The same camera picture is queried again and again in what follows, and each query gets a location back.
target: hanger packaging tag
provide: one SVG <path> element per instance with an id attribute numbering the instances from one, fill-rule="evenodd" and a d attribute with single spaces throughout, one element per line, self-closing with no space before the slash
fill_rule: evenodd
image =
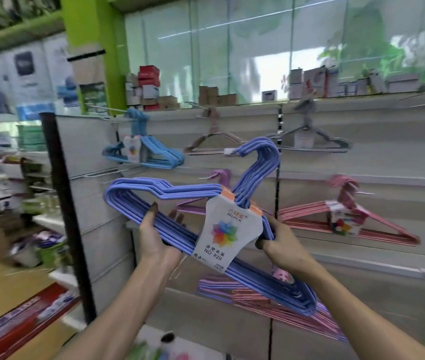
<path id="1" fill-rule="evenodd" d="M 127 161 L 129 163 L 141 163 L 141 136 L 125 136 L 123 144 Z"/>
<path id="2" fill-rule="evenodd" d="M 296 131 L 294 133 L 294 148 L 311 149 L 314 146 L 315 135 L 313 129 Z"/>
<path id="3" fill-rule="evenodd" d="M 334 234 L 357 236 L 369 217 L 367 210 L 360 205 L 352 210 L 336 200 L 327 200 L 326 205 L 330 209 L 328 221 Z"/>
<path id="4" fill-rule="evenodd" d="M 263 232 L 263 213 L 234 203 L 234 193 L 226 187 L 206 203 L 206 221 L 192 257 L 224 273 L 240 250 Z"/>

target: floor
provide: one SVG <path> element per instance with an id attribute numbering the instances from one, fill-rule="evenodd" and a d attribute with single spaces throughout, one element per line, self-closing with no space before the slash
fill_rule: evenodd
<path id="1" fill-rule="evenodd" d="M 49 271 L 51 269 L 41 266 L 21 269 L 0 264 L 0 316 L 52 284 L 54 281 L 48 277 Z M 74 333 L 72 328 L 57 320 L 9 359 L 52 359 Z"/>

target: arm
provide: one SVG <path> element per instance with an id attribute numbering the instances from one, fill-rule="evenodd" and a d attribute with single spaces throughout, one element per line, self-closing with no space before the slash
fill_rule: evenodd
<path id="1" fill-rule="evenodd" d="M 425 360 L 425 347 L 353 296 L 301 245 L 292 230 L 269 217 L 276 240 L 260 239 L 274 264 L 308 283 L 361 360 Z"/>
<path id="2" fill-rule="evenodd" d="M 162 243 L 154 203 L 139 226 L 141 260 L 114 302 L 56 360 L 124 360 L 146 317 L 178 266 L 181 252 Z M 169 217 L 174 218 L 173 211 Z M 183 215 L 177 222 L 181 223 Z"/>

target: colorful flower logo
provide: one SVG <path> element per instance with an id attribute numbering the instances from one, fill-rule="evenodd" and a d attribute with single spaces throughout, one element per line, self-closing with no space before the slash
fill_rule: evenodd
<path id="1" fill-rule="evenodd" d="M 221 248 L 225 245 L 231 246 L 233 242 L 238 240 L 236 237 L 237 230 L 238 228 L 234 227 L 231 223 L 225 223 L 223 221 L 212 225 L 211 234 L 214 235 L 212 243 L 218 244 Z"/>

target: red box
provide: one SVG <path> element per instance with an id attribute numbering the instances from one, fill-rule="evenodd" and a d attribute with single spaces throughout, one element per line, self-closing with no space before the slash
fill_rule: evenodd
<path id="1" fill-rule="evenodd" d="M 149 106 L 144 106 L 144 111 L 155 111 L 159 110 L 159 104 L 151 104 Z"/>
<path id="2" fill-rule="evenodd" d="M 156 66 L 140 66 L 139 73 L 137 74 L 137 78 L 139 79 L 150 79 L 157 78 L 159 79 L 159 68 Z"/>
<path id="3" fill-rule="evenodd" d="M 157 78 L 139 78 L 139 86 L 144 86 L 146 84 L 152 84 L 156 87 L 161 87 L 161 81 L 159 80 L 159 77 Z"/>

